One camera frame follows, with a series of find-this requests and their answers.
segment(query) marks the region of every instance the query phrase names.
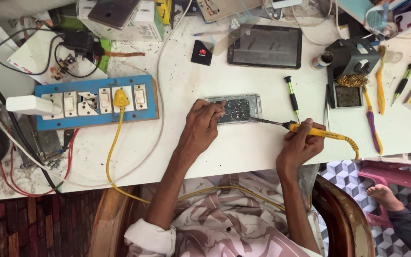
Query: patterned shirt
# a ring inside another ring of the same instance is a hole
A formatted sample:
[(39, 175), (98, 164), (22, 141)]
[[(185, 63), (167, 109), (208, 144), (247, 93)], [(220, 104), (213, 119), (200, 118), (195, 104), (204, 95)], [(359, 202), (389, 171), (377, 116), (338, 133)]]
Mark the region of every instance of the patterned shirt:
[[(303, 166), (315, 172), (317, 165)], [(306, 210), (313, 179), (300, 178)], [(150, 200), (155, 184), (142, 187)], [(243, 172), (222, 176), (186, 179), (179, 197), (215, 186), (243, 187), (284, 207), (282, 190), (275, 171)], [(324, 246), (317, 214), (308, 211), (318, 247)], [(128, 257), (320, 257), (288, 237), (284, 211), (244, 191), (225, 188), (191, 196), (177, 202), (170, 230), (140, 219), (125, 233)]]

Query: white table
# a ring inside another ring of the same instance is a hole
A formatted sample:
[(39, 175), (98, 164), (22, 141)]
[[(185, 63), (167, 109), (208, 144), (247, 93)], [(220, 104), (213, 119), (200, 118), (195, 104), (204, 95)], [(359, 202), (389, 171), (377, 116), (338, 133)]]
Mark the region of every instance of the white table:
[[(281, 26), (275, 21), (263, 19), (261, 24)], [(288, 88), (284, 77), (291, 75), (293, 89), (299, 105), (301, 119), (313, 118), (323, 123), (326, 69), (313, 71), (310, 60), (322, 52), (325, 46), (302, 40), (302, 66), (298, 70), (267, 69), (231, 66), (226, 62), (226, 55), (214, 56), (211, 66), (190, 62), (195, 37), (192, 34), (206, 30), (199, 17), (186, 17), (174, 33), (164, 51), (161, 62), (161, 90), (165, 104), (165, 126), (163, 136), (154, 153), (147, 162), (132, 174), (117, 183), (118, 186), (152, 183), (161, 180), (172, 151), (177, 145), (185, 125), (185, 117), (191, 105), (198, 98), (207, 96), (226, 96), (256, 93), (261, 96), (263, 117), (268, 120), (286, 122), (296, 120), (289, 102)], [(330, 43), (338, 38), (332, 20), (318, 27), (306, 27), (305, 33), (314, 40)], [(411, 152), (411, 111), (401, 102), (411, 89), (411, 77), (406, 89), (393, 107), (390, 103), (400, 79), (411, 63), (411, 40), (391, 39), (385, 43), (388, 50), (402, 51), (403, 60), (397, 64), (385, 64), (383, 83), (385, 88), (385, 115), (378, 114), (376, 99), (376, 65), (368, 76), (369, 97), (375, 112), (375, 126), (384, 148), (384, 155)], [(130, 58), (111, 58), (108, 68), (110, 77), (144, 74), (139, 70), (124, 65), (127, 61), (141, 69), (147, 69), (155, 79), (156, 64), (162, 43), (154, 42), (115, 42), (113, 51), (146, 52), (146, 56)], [(396, 77), (391, 88), (389, 84)], [(372, 143), (366, 118), (367, 108), (348, 108), (331, 110), (331, 131), (352, 138), (359, 146), (360, 157), (377, 156)], [(111, 177), (118, 178), (137, 166), (148, 154), (155, 143), (161, 120), (123, 124), (120, 137), (114, 149), (110, 170)], [(96, 185), (107, 182), (106, 159), (115, 136), (117, 125), (107, 125), (81, 129), (74, 143), (73, 164), (69, 180)], [(271, 124), (221, 125), (219, 135), (209, 149), (204, 152), (190, 168), (186, 178), (247, 172), (271, 169), (275, 167), (275, 158), (283, 147), (283, 135), (287, 130)], [(345, 141), (326, 139), (323, 152), (310, 161), (321, 163), (349, 160), (355, 153)], [(15, 159), (17, 167), (20, 161)], [(67, 155), (60, 166), (54, 169), (64, 176), (67, 167)], [(50, 188), (40, 169), (34, 171), (14, 169), (16, 182), (22, 189), (31, 193), (44, 193)], [(60, 191), (81, 191), (87, 188), (68, 183)], [(19, 197), (12, 193), (0, 176), (0, 199)]]

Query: bare foot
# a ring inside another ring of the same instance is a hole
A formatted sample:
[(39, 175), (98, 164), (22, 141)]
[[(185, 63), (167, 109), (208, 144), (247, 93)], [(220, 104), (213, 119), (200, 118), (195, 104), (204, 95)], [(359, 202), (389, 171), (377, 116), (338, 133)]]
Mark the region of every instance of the bare foot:
[(394, 195), (391, 189), (385, 185), (375, 185), (369, 187), (367, 195), (374, 198), (380, 205), (388, 211), (401, 211), (404, 204), (401, 203)]

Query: geometric floor tile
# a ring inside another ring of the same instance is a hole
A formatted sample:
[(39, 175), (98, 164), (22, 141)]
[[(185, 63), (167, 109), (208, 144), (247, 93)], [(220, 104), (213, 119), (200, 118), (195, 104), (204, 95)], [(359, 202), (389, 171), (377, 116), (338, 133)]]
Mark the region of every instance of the geometric floor tile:
[[(367, 215), (367, 213), (380, 215), (380, 205), (366, 194), (367, 189), (374, 186), (374, 181), (370, 178), (359, 177), (357, 173), (360, 168), (359, 163), (355, 163), (351, 160), (333, 161), (327, 163), (326, 170), (320, 172), (320, 175), (350, 195), (362, 208), (365, 215)], [(411, 172), (411, 166), (402, 169)], [(396, 198), (411, 211), (411, 188), (406, 188), (396, 184), (390, 184), (389, 187)], [(318, 218), (323, 243), (326, 251), (328, 251), (329, 238), (326, 223), (321, 215), (319, 215)], [(411, 257), (411, 251), (394, 234), (394, 230), (392, 228), (382, 226), (370, 227), (376, 257)]]

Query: hand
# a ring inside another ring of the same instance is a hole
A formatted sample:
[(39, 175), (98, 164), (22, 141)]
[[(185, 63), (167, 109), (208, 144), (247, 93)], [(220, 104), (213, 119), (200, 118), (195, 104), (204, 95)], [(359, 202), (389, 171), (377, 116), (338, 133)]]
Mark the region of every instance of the hand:
[(297, 168), (323, 151), (324, 137), (309, 135), (312, 127), (326, 130), (324, 125), (315, 123), (311, 118), (308, 118), (301, 122), (297, 133), (290, 131), (285, 135), (283, 141), (287, 143), (277, 157), (277, 172), (297, 179)]
[(218, 136), (218, 119), (225, 115), (226, 101), (221, 104), (198, 99), (186, 116), (186, 125), (180, 136), (177, 151), (181, 157), (194, 162)]

